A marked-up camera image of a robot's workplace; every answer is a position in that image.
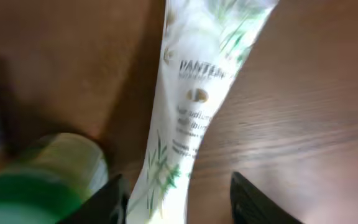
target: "brown wooden surface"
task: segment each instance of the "brown wooden surface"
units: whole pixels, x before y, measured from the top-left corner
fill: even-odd
[[[13,149],[76,131],[134,183],[163,1],[0,0],[0,107]],[[306,223],[358,223],[358,1],[282,0],[214,119],[188,223],[230,223],[239,170]]]

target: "tube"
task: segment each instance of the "tube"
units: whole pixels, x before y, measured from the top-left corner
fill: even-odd
[[[145,162],[127,224],[186,223],[203,136],[276,0],[167,0]]]

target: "wood grain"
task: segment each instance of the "wood grain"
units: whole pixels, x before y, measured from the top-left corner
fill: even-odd
[[[0,107],[12,146],[82,133],[134,183],[163,10],[163,1],[0,0]],[[358,223],[358,1],[280,1],[208,129],[188,223],[232,222],[234,170],[306,223]]]

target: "pantene tube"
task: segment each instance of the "pantene tube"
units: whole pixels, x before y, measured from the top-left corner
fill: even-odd
[[[145,162],[127,224],[186,223],[190,174],[273,0],[167,0]]]

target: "wooden table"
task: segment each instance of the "wooden table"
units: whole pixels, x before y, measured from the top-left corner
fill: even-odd
[[[0,0],[0,107],[13,149],[75,131],[135,182],[163,1]],[[192,223],[230,223],[240,171],[306,223],[358,223],[358,1],[282,0],[214,119]]]

